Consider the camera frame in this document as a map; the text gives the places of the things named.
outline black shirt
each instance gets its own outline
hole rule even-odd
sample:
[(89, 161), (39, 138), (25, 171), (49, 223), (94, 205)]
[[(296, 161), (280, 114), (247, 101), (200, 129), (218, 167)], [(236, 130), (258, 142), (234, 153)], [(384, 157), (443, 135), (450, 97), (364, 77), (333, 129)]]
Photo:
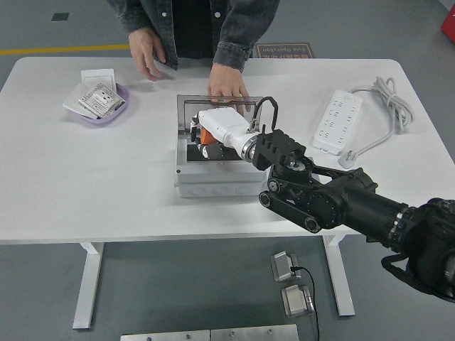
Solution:
[(177, 55), (213, 58), (209, 0), (172, 0), (173, 36)]

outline jacket sleeve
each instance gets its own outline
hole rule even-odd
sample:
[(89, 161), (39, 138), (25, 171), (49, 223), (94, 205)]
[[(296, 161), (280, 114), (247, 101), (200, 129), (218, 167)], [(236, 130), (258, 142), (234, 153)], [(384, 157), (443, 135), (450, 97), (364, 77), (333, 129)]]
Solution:
[(243, 71), (254, 44), (273, 22), (279, 0), (231, 0), (213, 62)]
[(140, 28), (153, 27), (140, 0), (107, 0), (107, 2), (114, 9), (126, 34)]

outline orange robot part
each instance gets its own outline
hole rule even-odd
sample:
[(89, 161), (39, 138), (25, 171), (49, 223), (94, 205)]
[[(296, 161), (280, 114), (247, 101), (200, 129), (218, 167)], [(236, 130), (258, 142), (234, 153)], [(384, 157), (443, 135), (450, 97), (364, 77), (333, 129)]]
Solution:
[(211, 133), (205, 130), (204, 127), (200, 129), (200, 144), (214, 144), (218, 142)]

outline transparent acrylic box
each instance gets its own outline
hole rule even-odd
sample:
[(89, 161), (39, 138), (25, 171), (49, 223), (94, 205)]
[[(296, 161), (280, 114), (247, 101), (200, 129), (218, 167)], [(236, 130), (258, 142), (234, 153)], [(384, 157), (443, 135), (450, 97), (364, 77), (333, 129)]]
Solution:
[[(180, 197), (259, 195), (266, 189), (267, 173), (242, 160), (234, 150), (223, 160), (205, 159), (191, 141), (191, 119), (201, 110), (231, 106), (247, 121), (262, 97), (177, 96), (178, 133), (175, 187)], [(260, 108), (257, 119), (260, 119)]]

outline power strip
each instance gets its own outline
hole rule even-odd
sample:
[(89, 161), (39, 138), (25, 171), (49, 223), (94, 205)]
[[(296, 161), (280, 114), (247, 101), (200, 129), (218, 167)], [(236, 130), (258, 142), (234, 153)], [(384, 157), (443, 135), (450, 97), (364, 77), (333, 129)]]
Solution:
[(348, 143), (361, 106), (362, 97), (335, 90), (314, 132), (311, 144), (324, 153), (340, 155)]

